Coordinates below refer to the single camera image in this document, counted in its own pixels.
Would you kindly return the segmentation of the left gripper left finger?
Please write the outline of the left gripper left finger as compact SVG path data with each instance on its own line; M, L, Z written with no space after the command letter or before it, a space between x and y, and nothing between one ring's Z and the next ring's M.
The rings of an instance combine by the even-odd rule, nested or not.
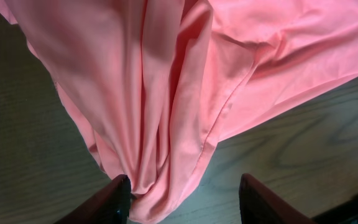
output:
M121 174L55 224L126 224L131 207L131 182Z

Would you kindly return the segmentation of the pink t-shirt with brown print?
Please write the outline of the pink t-shirt with brown print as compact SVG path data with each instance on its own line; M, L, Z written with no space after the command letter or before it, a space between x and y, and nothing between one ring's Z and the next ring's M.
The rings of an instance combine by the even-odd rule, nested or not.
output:
M0 1L129 217L157 223L219 141L358 77L358 0Z

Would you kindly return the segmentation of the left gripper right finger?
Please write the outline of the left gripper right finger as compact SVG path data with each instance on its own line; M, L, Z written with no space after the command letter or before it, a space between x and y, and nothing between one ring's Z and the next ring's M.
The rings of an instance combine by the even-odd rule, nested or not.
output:
M250 174L239 186L242 224L316 224Z

